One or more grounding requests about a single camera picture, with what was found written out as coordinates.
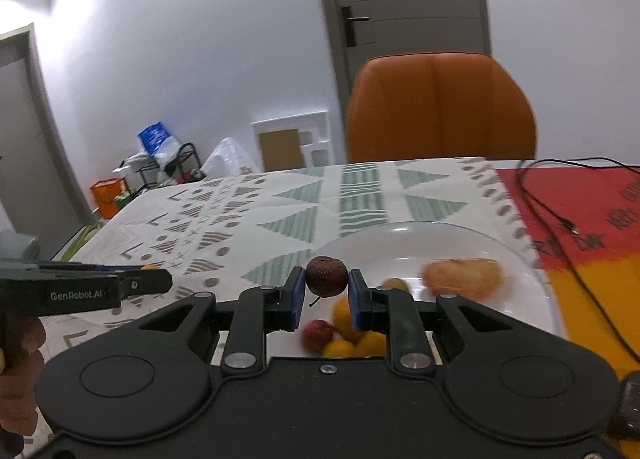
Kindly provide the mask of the person's left hand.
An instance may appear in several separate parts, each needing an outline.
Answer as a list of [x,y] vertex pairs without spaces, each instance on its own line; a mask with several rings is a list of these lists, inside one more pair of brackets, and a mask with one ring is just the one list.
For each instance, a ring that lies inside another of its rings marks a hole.
[[1,426],[8,432],[30,436],[37,427],[34,387],[44,360],[40,347],[47,335],[38,318],[29,319],[21,341],[23,354],[6,367],[1,354]]

